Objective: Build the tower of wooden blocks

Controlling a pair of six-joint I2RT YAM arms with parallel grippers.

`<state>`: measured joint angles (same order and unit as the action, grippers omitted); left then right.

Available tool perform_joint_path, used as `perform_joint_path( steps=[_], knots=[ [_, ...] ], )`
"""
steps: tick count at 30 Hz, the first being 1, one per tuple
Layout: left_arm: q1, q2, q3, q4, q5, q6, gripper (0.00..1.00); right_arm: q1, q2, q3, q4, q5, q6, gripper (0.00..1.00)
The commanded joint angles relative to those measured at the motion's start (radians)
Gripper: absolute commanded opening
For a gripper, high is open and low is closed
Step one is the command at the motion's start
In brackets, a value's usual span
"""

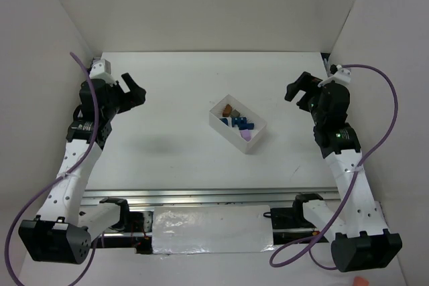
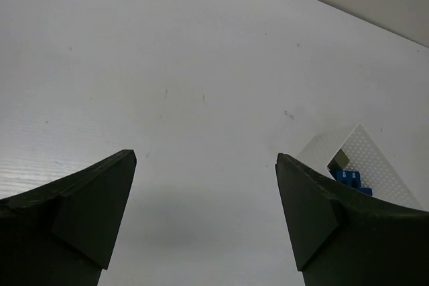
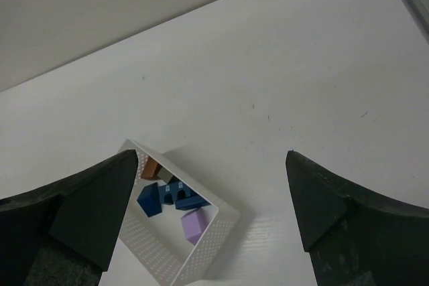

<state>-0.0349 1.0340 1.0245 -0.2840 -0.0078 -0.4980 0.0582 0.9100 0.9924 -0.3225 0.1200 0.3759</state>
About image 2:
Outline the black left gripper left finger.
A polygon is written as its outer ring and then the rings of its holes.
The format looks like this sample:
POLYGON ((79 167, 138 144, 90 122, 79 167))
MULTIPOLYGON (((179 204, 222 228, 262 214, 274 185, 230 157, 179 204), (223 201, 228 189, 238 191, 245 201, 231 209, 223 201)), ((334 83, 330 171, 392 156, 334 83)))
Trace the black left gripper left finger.
POLYGON ((2 285, 97 285, 108 269, 137 158, 121 150, 1 199, 2 285))

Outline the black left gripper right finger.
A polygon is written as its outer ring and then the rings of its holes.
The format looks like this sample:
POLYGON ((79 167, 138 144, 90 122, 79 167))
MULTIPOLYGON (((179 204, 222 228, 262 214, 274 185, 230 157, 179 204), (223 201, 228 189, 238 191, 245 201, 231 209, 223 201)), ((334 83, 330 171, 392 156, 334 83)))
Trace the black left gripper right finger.
POLYGON ((368 196, 287 154, 275 165, 306 285, 427 285, 428 213, 368 196))

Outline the blue castle arch block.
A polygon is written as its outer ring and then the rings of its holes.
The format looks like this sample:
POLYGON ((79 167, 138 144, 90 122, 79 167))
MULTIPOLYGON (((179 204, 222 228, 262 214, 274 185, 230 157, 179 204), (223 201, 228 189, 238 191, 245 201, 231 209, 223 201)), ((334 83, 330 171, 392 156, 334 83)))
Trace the blue castle arch block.
POLYGON ((362 186, 361 176, 358 171, 331 170, 330 174, 339 183, 349 186, 350 188, 353 188, 354 190, 357 190, 368 196, 373 195, 373 190, 371 188, 366 188, 362 186))

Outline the white perforated box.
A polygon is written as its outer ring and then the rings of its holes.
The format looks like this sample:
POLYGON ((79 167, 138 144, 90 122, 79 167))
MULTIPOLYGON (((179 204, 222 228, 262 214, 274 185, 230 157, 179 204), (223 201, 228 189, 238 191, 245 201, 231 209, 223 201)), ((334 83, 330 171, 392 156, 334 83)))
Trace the white perforated box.
POLYGON ((329 177, 328 165, 339 151, 349 158, 345 169, 358 171, 363 186, 371 188, 375 198, 407 208, 423 209, 360 123, 314 136, 296 159, 329 177))

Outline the grey wood cube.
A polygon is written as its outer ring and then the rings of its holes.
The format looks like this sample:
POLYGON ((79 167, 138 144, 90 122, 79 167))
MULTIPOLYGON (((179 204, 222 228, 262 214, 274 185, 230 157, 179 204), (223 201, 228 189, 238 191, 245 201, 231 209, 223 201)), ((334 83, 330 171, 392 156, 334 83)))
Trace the grey wood cube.
POLYGON ((350 160, 345 154, 345 152, 340 149, 335 156, 331 159, 327 168, 329 171, 342 171, 349 164, 350 160))

